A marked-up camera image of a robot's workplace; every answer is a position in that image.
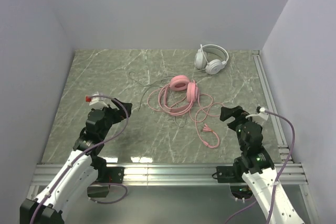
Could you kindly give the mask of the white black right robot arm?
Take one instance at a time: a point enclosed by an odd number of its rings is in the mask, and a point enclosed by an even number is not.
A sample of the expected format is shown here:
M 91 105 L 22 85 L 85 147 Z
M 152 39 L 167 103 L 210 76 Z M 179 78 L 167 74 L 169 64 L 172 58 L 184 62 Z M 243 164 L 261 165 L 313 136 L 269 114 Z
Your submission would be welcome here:
M 245 182 L 251 189 L 267 223 L 303 223 L 280 182 L 280 176 L 291 154 L 288 154 L 281 169 L 276 170 L 262 144 L 261 122 L 267 120 L 269 115 L 277 114 L 260 106 L 255 114 L 248 113 L 240 106 L 221 108 L 219 117 L 221 121 L 233 118 L 227 126 L 237 135 L 241 155 L 234 160 L 232 166 L 218 166 L 212 177 L 218 183 Z

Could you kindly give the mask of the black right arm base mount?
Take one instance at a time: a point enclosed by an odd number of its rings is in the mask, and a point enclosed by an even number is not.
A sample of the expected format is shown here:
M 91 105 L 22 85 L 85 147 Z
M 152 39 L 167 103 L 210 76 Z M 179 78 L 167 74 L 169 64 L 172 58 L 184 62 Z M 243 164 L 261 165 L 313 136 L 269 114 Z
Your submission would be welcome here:
M 212 174 L 212 178 L 218 183 L 229 184 L 230 193 L 236 201 L 245 202 L 252 199 L 253 192 L 247 186 L 243 179 L 239 177 L 240 171 L 235 166 L 217 166 L 216 172 Z

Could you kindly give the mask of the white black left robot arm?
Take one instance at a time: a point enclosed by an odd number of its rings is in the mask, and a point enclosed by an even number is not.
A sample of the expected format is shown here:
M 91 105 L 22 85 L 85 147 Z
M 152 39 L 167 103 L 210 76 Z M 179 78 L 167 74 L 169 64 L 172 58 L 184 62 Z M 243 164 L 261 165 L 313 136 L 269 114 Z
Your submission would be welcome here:
M 109 130 L 123 120 L 129 120 L 132 103 L 107 96 L 86 97 L 91 106 L 86 124 L 67 158 L 66 163 L 47 187 L 34 199 L 25 199 L 19 208 L 20 223 L 65 223 L 73 204 L 92 184 L 110 185 L 107 161 L 99 157 Z

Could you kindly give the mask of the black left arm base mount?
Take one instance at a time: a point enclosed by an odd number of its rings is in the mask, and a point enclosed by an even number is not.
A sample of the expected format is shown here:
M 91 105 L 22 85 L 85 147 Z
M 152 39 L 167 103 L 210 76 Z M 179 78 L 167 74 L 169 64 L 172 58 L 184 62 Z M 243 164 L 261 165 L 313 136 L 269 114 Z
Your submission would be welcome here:
M 111 184 L 122 184 L 125 168 L 122 166 L 107 166 L 99 172 L 98 178 L 87 188 L 91 198 L 106 198 L 112 189 Z

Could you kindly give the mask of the pink headphones with cable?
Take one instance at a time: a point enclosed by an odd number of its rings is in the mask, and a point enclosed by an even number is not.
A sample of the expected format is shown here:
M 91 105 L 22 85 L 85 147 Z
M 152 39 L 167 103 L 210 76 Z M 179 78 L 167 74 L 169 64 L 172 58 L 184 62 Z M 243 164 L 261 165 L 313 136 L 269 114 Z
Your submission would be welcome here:
M 210 149 L 219 147 L 221 138 L 205 121 L 219 117 L 219 113 L 214 114 L 211 110 L 222 103 L 215 102 L 207 93 L 201 93 L 196 80 L 185 75 L 173 76 L 169 83 L 148 95 L 146 104 L 152 111 L 174 119 L 188 115 L 200 141 Z

